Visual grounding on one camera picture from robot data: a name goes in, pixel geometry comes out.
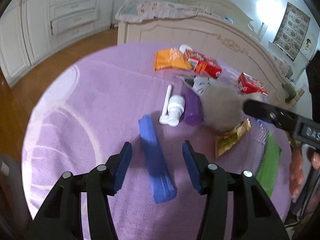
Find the right hand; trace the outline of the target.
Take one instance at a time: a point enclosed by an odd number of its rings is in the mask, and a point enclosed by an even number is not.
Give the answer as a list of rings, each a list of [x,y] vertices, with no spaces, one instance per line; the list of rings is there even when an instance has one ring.
[[[291,198],[296,198],[300,191],[304,180],[303,175],[303,156],[299,148],[295,148],[291,155],[289,189]]]

